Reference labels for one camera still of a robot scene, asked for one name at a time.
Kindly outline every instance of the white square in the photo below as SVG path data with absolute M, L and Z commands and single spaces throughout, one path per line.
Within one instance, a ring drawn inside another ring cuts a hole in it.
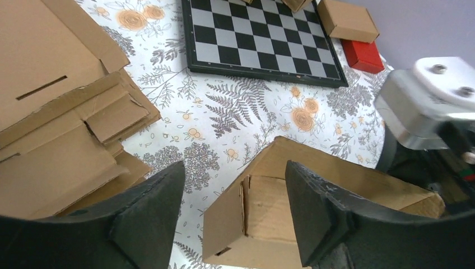
M 241 66 L 250 68 L 259 68 L 259 56 L 257 52 L 248 49 L 238 49 Z
M 328 49 L 316 49 L 318 51 L 318 56 L 320 56 L 320 61 L 327 64 L 335 64 L 332 53 Z
M 309 33 L 299 32 L 300 40 L 302 41 L 302 45 L 307 47 L 316 48 L 315 40 L 313 36 Z
M 220 53 L 217 45 L 196 42 L 196 58 L 200 62 L 220 63 Z
M 310 32 L 313 35 L 316 35 L 322 38 L 325 37 L 325 35 L 323 34 L 322 27 L 319 24 L 309 21 L 309 28 L 310 28 Z
M 213 19 L 212 12 L 192 8 L 192 16 L 194 25 L 206 26 L 210 28 L 215 27 L 215 21 Z
M 215 29 L 215 32 L 216 32 L 216 41 L 218 45 L 229 47 L 229 48 L 238 47 L 236 34 L 233 31 Z
M 233 17 L 232 24 L 234 25 L 234 31 L 236 33 L 252 35 L 252 26 L 249 20 Z
M 271 34 L 271 38 L 273 40 L 287 42 L 287 38 L 285 37 L 285 31 L 282 27 L 275 25 L 267 25 L 267 28 L 269 28 L 269 33 Z
M 264 16 L 264 11 L 258 10 L 254 7 L 247 7 L 249 20 L 260 22 L 261 24 L 266 24 L 266 17 Z
M 295 44 L 292 42 L 289 42 L 287 44 L 288 44 L 288 48 L 290 49 L 290 55 L 292 55 L 292 57 L 298 58 L 298 59 L 304 59 L 304 60 L 307 59 L 304 46 L 300 44 Z
M 272 46 L 272 41 L 269 38 L 263 38 L 261 36 L 254 37 L 255 49 L 258 52 L 264 52 L 269 54 L 275 54 Z
M 227 1 L 211 0 L 211 11 L 216 14 L 231 16 L 231 9 Z
M 280 15 L 280 18 L 282 21 L 282 27 L 284 27 L 285 29 L 298 31 L 297 24 L 295 23 L 294 18 L 285 15 Z
M 279 10 L 277 9 L 276 1 L 274 0 L 260 0 L 262 4 L 262 10 L 279 14 Z

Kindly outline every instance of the cardboard sheet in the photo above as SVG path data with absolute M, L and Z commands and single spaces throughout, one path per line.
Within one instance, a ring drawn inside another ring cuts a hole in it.
M 36 116 L 42 119 L 36 127 L 30 125 L 34 120 L 22 123 L 32 113 L 49 110 L 46 105 L 52 100 L 129 63 L 119 45 L 73 0 L 2 1 L 0 8 L 5 11 L 0 35 L 15 37 L 15 42 L 0 41 L 0 147 L 14 141 L 14 131 L 9 139 L 1 136 L 8 128 L 21 124 L 18 129 L 32 131 L 65 111 Z M 66 99 L 87 100 L 81 92 L 77 90 Z M 63 109 L 78 103 L 66 104 Z
M 64 127 L 72 120 L 73 116 L 59 117 L 54 123 Z M 53 139 L 39 145 L 35 141 L 42 134 Z M 61 131 L 46 124 L 23 141 L 19 154 L 0 162 L 2 215 L 24 219 L 54 215 L 127 172 L 77 118 Z
M 80 199 L 73 205 L 69 206 L 67 209 L 62 211 L 59 216 L 64 216 L 79 210 L 91 206 L 100 201 L 106 200 L 110 197 L 115 196 L 116 194 L 122 193 L 145 174 L 150 172 L 151 168 L 144 164 L 141 160 L 130 155 L 129 153 L 122 151 L 116 158 L 117 164 L 127 168 L 129 173 L 122 174 L 117 178 L 106 183 L 104 186 L 95 190 L 94 192 L 88 194 L 84 198 Z
M 203 260 L 259 269 L 301 268 L 285 186 L 287 160 L 388 208 L 440 217 L 444 203 L 376 170 L 277 137 L 204 213 Z

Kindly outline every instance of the bolt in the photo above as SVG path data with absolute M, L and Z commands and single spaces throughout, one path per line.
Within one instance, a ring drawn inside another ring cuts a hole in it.
M 447 66 L 443 65 L 443 64 L 436 64 L 434 66 L 432 66 L 432 72 L 435 73 L 435 74 L 443 74 L 445 73 L 445 71 L 447 71 Z
M 475 153 L 465 152 L 462 154 L 462 160 L 467 164 L 475 164 Z
M 473 88 L 470 88 L 470 87 L 460 87 L 459 91 L 458 91 L 458 94 L 461 97 L 470 97 L 473 94 L 475 94 L 475 90 Z

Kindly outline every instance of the flower pattern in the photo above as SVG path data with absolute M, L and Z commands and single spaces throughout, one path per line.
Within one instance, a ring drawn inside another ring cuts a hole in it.
M 76 0 L 120 45 L 127 72 L 163 116 L 124 141 L 155 173 L 183 160 L 185 193 L 169 269 L 228 269 L 202 261 L 203 212 L 276 136 L 374 167 L 384 121 L 372 101 L 390 67 L 370 75 L 348 67 L 350 87 L 328 89 L 191 73 L 181 1 Z

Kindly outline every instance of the table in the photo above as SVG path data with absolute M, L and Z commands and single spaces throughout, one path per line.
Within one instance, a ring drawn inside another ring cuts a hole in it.
M 187 183 L 169 269 L 228 268 L 202 263 L 203 212 L 275 136 L 364 166 L 378 162 L 384 122 L 372 101 L 390 66 L 378 75 L 351 69 L 334 40 L 348 88 L 191 73 L 181 0 L 76 2 L 119 43 L 131 61 L 126 70 L 163 116 L 124 141 L 125 149 L 153 172 L 185 162 Z

